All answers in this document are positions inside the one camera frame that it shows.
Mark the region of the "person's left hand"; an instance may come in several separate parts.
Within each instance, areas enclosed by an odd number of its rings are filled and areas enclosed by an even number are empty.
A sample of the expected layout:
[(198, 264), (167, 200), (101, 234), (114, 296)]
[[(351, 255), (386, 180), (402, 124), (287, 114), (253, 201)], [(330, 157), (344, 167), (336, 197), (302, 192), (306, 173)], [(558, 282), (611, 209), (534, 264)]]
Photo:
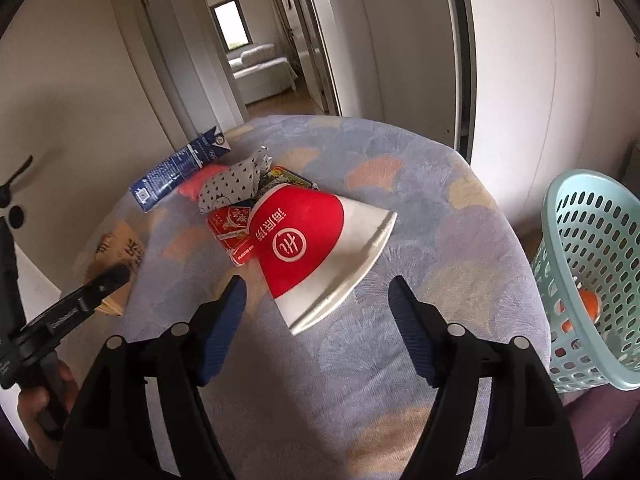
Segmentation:
[[(77, 399), (78, 383), (64, 361), (58, 360), (58, 372), (62, 380), (62, 403), (66, 411), (70, 412)], [(50, 396), (45, 388), (39, 386), (22, 389), (18, 395), (17, 413), (27, 432), (35, 456), (48, 469), (55, 470), (61, 445), (48, 437), (42, 426), (49, 404)]]

